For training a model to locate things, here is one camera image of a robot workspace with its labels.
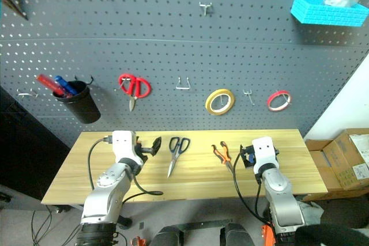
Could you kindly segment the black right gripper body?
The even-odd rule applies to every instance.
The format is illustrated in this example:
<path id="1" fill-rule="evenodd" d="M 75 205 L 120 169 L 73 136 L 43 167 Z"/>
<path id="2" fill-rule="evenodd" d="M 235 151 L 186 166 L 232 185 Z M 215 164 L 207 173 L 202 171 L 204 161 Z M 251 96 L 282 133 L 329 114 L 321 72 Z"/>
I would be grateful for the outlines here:
<path id="1" fill-rule="evenodd" d="M 244 163 L 245 168 L 251 168 L 256 163 L 255 151 L 253 145 L 251 146 L 240 146 L 240 156 Z"/>

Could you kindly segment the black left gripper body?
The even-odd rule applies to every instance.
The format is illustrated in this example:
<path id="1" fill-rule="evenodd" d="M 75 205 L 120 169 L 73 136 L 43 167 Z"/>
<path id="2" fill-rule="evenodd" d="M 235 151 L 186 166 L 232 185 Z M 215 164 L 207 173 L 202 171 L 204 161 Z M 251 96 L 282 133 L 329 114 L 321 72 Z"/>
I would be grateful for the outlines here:
<path id="1" fill-rule="evenodd" d="M 146 162 L 148 160 L 147 154 L 150 154 L 151 156 L 154 156 L 153 149 L 142 147 L 141 142 L 137 142 L 135 145 L 135 152 L 136 155 L 143 161 Z"/>

